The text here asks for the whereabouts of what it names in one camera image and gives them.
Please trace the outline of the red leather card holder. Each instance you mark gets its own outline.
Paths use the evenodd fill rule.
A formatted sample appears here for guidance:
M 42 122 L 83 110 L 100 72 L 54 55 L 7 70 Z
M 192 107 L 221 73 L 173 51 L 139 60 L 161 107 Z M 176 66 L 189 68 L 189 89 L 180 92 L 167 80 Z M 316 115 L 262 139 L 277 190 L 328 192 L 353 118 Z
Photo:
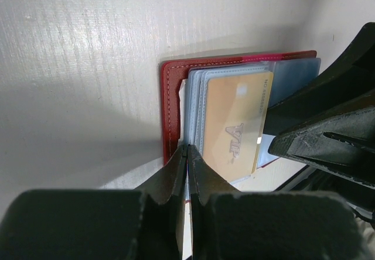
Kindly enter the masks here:
M 195 146 L 202 155 L 209 80 L 272 72 L 268 110 L 315 79 L 320 66 L 321 61 L 313 50 L 164 62 L 161 67 L 164 161 L 168 161 L 181 144 Z M 272 140 L 272 135 L 262 132 L 257 165 L 252 173 L 276 160 L 276 156 L 268 152 Z

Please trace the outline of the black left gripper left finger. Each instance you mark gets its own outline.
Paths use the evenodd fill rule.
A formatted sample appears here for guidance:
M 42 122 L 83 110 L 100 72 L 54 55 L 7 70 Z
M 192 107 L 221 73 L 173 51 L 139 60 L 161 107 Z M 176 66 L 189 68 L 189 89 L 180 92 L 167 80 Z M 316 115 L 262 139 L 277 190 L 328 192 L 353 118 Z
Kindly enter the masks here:
M 21 193 L 1 221 L 1 258 L 181 259 L 187 151 L 132 190 Z

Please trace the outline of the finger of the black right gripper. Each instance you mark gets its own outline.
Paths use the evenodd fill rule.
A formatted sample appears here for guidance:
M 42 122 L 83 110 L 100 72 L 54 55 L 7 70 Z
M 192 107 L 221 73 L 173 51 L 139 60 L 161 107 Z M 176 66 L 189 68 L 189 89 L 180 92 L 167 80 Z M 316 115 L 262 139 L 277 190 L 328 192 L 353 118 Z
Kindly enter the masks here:
M 325 71 L 267 110 L 263 133 L 277 136 L 373 88 L 374 23 L 368 22 Z
M 281 133 L 268 151 L 374 188 L 374 90 Z

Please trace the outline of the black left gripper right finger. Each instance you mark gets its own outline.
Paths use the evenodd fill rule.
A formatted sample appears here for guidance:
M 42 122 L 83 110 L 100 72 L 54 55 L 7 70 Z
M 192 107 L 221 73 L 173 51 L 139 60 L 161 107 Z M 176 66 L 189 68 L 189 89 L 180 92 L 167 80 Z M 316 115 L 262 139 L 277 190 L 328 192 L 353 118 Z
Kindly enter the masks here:
M 187 148 L 193 259 L 372 259 L 345 200 L 326 191 L 242 192 Z

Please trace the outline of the gold card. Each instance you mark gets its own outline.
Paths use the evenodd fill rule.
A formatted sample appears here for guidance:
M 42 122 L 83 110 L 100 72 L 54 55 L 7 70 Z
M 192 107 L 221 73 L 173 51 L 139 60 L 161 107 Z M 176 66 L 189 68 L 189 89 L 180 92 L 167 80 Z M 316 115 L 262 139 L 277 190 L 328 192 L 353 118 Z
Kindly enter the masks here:
M 213 78 L 207 84 L 202 156 L 229 182 L 257 165 L 273 73 Z

